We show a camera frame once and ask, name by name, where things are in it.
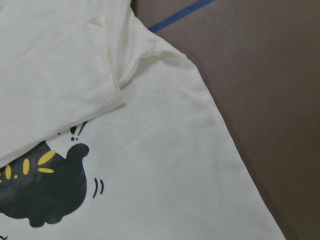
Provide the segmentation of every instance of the black cat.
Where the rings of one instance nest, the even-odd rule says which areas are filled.
[[[74,145],[66,159],[46,142],[0,169],[0,213],[28,218],[31,227],[55,224],[83,203],[87,179],[82,164],[87,145]]]

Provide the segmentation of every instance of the brown surface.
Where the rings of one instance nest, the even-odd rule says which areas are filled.
[[[192,2],[133,8],[150,27]],[[320,1],[216,0],[157,34],[199,68],[286,239],[320,239]]]

